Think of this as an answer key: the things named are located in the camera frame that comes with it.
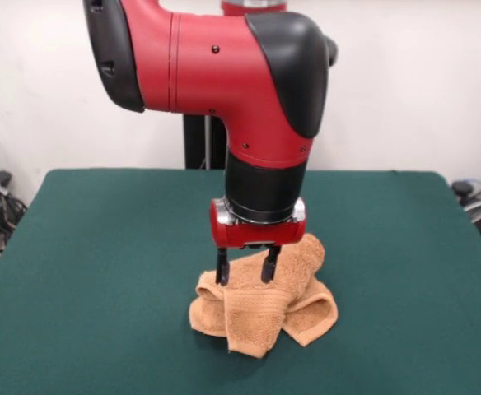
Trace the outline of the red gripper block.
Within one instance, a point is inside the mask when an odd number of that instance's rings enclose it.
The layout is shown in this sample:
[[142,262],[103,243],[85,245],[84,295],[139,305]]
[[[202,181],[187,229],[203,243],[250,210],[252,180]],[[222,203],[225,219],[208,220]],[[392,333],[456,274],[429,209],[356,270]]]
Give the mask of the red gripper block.
[[219,248],[215,282],[220,286],[226,286],[229,280],[227,249],[273,245],[264,259],[261,272],[261,281],[270,283],[274,279],[280,246],[299,242],[306,231],[306,204],[302,198],[297,199],[292,215],[277,224],[250,223],[240,219],[228,209],[224,197],[211,201],[209,216],[212,238]]

